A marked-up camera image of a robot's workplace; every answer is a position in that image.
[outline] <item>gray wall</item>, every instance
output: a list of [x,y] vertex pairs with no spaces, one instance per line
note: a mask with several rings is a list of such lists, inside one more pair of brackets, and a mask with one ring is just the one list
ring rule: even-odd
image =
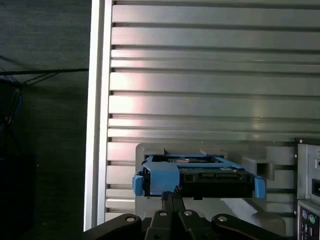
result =
[[[88,68],[90,0],[1,2],[0,67]],[[35,220],[46,239],[62,228],[83,229],[87,91],[87,72],[63,73],[32,86],[23,93],[14,123],[25,152],[36,154]]]

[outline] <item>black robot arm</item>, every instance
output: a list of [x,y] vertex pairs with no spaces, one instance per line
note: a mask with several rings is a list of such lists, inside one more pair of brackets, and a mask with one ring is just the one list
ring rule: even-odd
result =
[[162,194],[162,209],[152,218],[123,214],[83,233],[83,240],[284,240],[273,232],[228,214],[210,221],[185,208],[178,192]]

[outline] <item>metal frame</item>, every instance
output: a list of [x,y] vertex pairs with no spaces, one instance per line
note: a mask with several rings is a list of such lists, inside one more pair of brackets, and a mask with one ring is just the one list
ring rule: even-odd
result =
[[112,1],[93,0],[85,156],[84,231],[105,222]]
[[317,167],[319,165],[316,164],[317,161],[320,161],[319,142],[305,142],[303,139],[299,140],[297,157],[297,197],[299,200],[310,200],[319,204],[320,197],[312,194],[312,179],[316,178],[320,173],[320,169]]

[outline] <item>white metal edge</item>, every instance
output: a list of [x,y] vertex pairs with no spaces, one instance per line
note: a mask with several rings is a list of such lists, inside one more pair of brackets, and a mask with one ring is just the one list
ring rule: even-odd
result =
[[99,29],[100,19],[104,15],[104,0],[92,0],[91,5],[91,32],[89,54],[88,102],[86,122],[86,149],[85,149],[85,184],[84,184],[84,214],[83,230],[91,229],[97,224],[97,127],[99,124],[99,87],[101,81],[99,48],[103,32]]
[[106,221],[106,184],[107,184],[107,144],[109,120],[109,85],[111,58],[111,28],[113,1],[106,0],[104,6],[103,50],[102,50],[102,81],[100,102],[100,135],[99,135],[99,174],[97,225]]

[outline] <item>blue hard drive caddy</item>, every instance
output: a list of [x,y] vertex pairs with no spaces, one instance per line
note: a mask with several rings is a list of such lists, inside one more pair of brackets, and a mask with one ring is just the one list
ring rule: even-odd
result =
[[179,190],[183,197],[265,197],[265,182],[236,163],[214,155],[149,155],[132,179],[136,196]]

